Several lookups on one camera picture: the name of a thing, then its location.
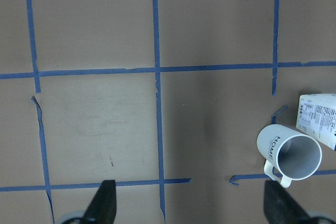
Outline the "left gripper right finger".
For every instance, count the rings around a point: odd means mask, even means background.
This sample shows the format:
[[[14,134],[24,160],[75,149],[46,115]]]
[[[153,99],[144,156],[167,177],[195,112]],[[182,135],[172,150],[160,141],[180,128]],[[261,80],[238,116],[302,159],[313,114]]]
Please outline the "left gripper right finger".
[[[264,184],[264,215],[268,223],[315,223],[304,209],[277,182]]]

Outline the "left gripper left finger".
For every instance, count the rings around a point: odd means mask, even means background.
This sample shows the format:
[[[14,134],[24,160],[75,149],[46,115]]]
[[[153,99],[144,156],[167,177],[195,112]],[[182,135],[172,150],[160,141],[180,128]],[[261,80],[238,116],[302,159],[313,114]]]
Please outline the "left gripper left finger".
[[[116,214],[116,181],[104,180],[86,209],[83,222],[113,224]]]

